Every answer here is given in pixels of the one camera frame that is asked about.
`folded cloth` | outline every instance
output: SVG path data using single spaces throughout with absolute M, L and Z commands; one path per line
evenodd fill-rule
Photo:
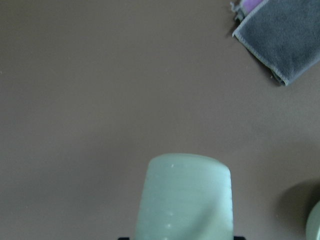
M 264 0 L 232 35 L 289 85 L 320 60 L 320 0 Z
M 238 5 L 230 2 L 232 11 L 237 12 L 237 15 L 234 19 L 241 22 L 262 1 L 263 0 L 241 0 Z

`gray surface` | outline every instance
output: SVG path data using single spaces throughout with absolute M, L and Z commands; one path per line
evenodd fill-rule
M 320 69 L 278 87 L 228 0 L 0 5 L 0 239 L 133 236 L 148 161 L 230 167 L 234 229 L 301 240 L 319 199 Z

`light green cup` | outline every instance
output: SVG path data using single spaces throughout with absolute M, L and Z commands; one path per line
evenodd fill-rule
M 233 240 L 229 169 L 193 154 L 152 159 L 144 183 L 135 240 Z
M 306 240 L 320 240 L 320 202 L 310 212 L 305 232 Z

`washcloth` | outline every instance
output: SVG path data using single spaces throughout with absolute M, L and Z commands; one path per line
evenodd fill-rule
M 249 14 L 256 6 L 258 6 L 263 0 L 241 0 L 238 5 L 230 2 L 232 11 L 237 13 L 235 20 L 240 22 Z
M 264 0 L 232 35 L 287 86 L 320 60 L 320 0 Z

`gray cloth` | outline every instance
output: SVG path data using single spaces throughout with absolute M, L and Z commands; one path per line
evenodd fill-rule
M 264 0 L 233 36 L 289 85 L 320 60 L 320 0 Z

